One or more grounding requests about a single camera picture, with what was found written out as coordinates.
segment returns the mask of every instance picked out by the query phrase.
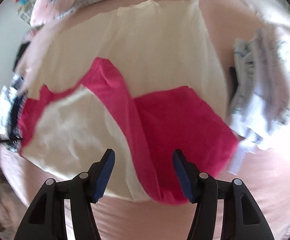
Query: dark fabric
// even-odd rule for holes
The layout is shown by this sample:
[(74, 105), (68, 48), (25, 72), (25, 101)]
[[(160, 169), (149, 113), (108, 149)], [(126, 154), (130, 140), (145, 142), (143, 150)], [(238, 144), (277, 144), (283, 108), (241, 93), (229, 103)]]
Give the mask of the dark fabric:
[(16, 97), (15, 101), (14, 101), (14, 105), (11, 108), (10, 111), (10, 137), (18, 137), (19, 133), (17, 131), (17, 121), (18, 121), (18, 113), (19, 110), (21, 109), (22, 106), (22, 102), (24, 99), (25, 95), (22, 95), (20, 97)]
[(17, 55), (16, 55), (16, 59), (15, 59), (14, 67), (13, 67), (13, 72), (15, 72), (16, 66), (17, 66), (20, 58), (24, 54), (24, 52), (27, 49), (29, 44), (30, 44), (30, 42), (26, 42), (26, 43), (20, 45), (18, 52), (17, 52)]
[(230, 95), (230, 99), (229, 102), (231, 102), (234, 98), (234, 95), (236, 94), (237, 88), (238, 88), (238, 80), (237, 80), (237, 73), (236, 73), (236, 69), (235, 67), (230, 67), (229, 68), (229, 74), (232, 78), (232, 82), (233, 82), (233, 91)]

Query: white wall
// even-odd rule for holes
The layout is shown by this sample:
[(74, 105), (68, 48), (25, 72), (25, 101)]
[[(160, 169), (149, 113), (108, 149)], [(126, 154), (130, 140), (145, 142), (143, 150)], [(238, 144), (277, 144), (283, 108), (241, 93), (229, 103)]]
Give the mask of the white wall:
[(17, 16), (19, 3), (4, 0), (0, 5), (0, 91), (9, 85), (13, 76), (12, 67), (24, 34), (30, 27)]

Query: white cloth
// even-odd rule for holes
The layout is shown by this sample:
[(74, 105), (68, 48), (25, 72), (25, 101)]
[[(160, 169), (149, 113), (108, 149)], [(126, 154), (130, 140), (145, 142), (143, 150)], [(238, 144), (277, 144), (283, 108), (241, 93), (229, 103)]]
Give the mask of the white cloth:
[[(149, 0), (98, 14), (61, 32), (48, 48), (29, 86), (28, 98), (38, 99), (44, 84), (52, 92), (73, 87), (95, 57), (113, 63), (133, 98), (189, 86), (221, 118), (226, 115), (225, 77), (198, 0)], [(59, 125), (65, 120), (68, 125)], [(72, 147), (64, 147), (64, 141), (72, 141)], [(107, 109), (86, 90), (45, 109), (22, 155), (44, 171), (72, 179), (98, 162), (109, 147), (115, 149), (116, 163), (105, 195), (146, 200), (148, 196), (137, 180), (122, 131)]]
[(290, 158), (290, 48), (274, 25), (250, 42), (236, 40), (238, 89), (230, 104), (230, 127), (244, 137), (228, 171), (237, 174), (246, 152), (277, 149)]

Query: wrinkled fabric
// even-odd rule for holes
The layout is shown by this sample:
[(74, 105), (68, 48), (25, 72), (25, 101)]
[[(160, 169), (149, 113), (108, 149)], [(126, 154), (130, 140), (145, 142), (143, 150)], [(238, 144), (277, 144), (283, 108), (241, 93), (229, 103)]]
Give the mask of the wrinkled fabric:
[(44, 85), (52, 92), (66, 91), (96, 57), (113, 62), (133, 98), (189, 86), (225, 118), (228, 90), (198, 0), (148, 0), (97, 14), (53, 37), (44, 56), (21, 60), (19, 68), (37, 60), (35, 69), (24, 73), (23, 87), (32, 99), (39, 98)]
[[(105, 109), (96, 108), (97, 101)], [(110, 116), (104, 117), (103, 111)], [(113, 126), (120, 131), (114, 132)], [(22, 156), (45, 171), (72, 179), (101, 158), (104, 146), (110, 147), (116, 164), (105, 194), (142, 201), (143, 187), (152, 200), (165, 204), (188, 201), (174, 172), (175, 149), (182, 149), (201, 171), (216, 176), (238, 143), (189, 87), (133, 100), (119, 71), (101, 58), (74, 88), (52, 93), (45, 86), (39, 100), (27, 99), (19, 128)]]
[(244, 140), (229, 167), (234, 174), (255, 146), (277, 149), (290, 158), (290, 47), (286, 49), (288, 40), (279, 31), (268, 25), (251, 41), (235, 44), (239, 86), (230, 105), (230, 127)]

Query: clamp handle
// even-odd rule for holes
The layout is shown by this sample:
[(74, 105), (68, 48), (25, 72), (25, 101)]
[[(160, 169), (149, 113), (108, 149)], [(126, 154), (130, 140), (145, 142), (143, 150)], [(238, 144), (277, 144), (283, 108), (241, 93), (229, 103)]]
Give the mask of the clamp handle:
[(213, 239), (219, 199), (224, 199), (221, 240), (274, 240), (261, 209), (240, 179), (215, 180), (188, 162), (181, 150), (174, 151), (173, 165), (184, 196), (197, 203), (187, 240)]
[(47, 179), (30, 204), (15, 240), (67, 240), (64, 199), (70, 199), (76, 240), (100, 240), (90, 203), (104, 195), (115, 164), (115, 152), (108, 149), (101, 161), (72, 180)]

